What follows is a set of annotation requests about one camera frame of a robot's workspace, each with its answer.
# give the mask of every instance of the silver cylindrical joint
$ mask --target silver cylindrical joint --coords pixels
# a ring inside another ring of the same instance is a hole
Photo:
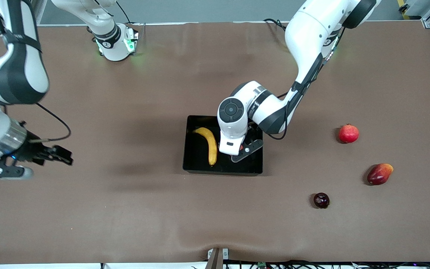
[[[24,143],[28,131],[19,122],[11,119],[11,126],[6,134],[0,139],[0,151],[3,154],[14,152]]]

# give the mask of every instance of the white robotic arm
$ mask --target white robotic arm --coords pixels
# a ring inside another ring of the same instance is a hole
[[[116,0],[52,0],[54,5],[72,13],[87,24],[96,38],[99,51],[110,61],[121,61],[135,53],[138,33],[124,24],[116,24],[106,7]]]
[[[296,107],[336,47],[333,41],[338,38],[341,27],[357,27],[371,15],[379,2],[307,0],[285,31],[286,45],[298,66],[295,82],[283,100],[256,81],[239,85],[218,107],[220,152],[239,155],[249,119],[269,135],[286,133]]]
[[[41,58],[41,44],[29,0],[0,0],[0,29],[7,52],[0,57],[0,105],[35,104],[49,89]],[[44,160],[72,164],[69,151],[34,143],[39,138],[0,109],[0,178],[21,179],[31,176],[17,161],[42,165]],[[13,165],[5,166],[11,157]]]

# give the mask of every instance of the table surface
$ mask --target table surface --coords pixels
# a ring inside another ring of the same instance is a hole
[[[231,259],[430,261],[430,30],[367,22],[347,30],[282,141],[265,137],[257,177],[182,170],[188,115],[215,115],[238,84],[274,94],[297,67],[273,24],[147,26],[138,55],[109,62],[84,27],[42,28],[51,91],[42,104],[73,136],[73,167],[30,164],[0,182],[0,263]],[[4,52],[0,43],[0,55]],[[39,136],[64,128],[9,107]],[[343,124],[355,143],[336,141]],[[367,170],[393,165],[381,186]],[[326,192],[328,209],[312,194]]]

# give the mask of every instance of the banana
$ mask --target banana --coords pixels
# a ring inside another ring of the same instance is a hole
[[[208,164],[210,166],[214,166],[216,163],[216,156],[218,153],[218,148],[216,145],[215,137],[212,131],[208,130],[205,127],[201,127],[193,131],[194,133],[198,133],[199,135],[205,137],[208,143]]]

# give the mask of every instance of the black square container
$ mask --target black square container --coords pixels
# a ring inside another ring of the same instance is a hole
[[[218,152],[217,162],[210,167],[207,141],[203,136],[193,133],[200,127],[212,131],[215,140],[220,143],[220,127],[215,116],[188,116],[183,165],[185,171],[194,174],[231,176],[256,176],[263,172],[263,148],[237,163],[232,162],[230,155]],[[254,125],[254,128],[247,133],[246,139],[263,139],[263,131]]]

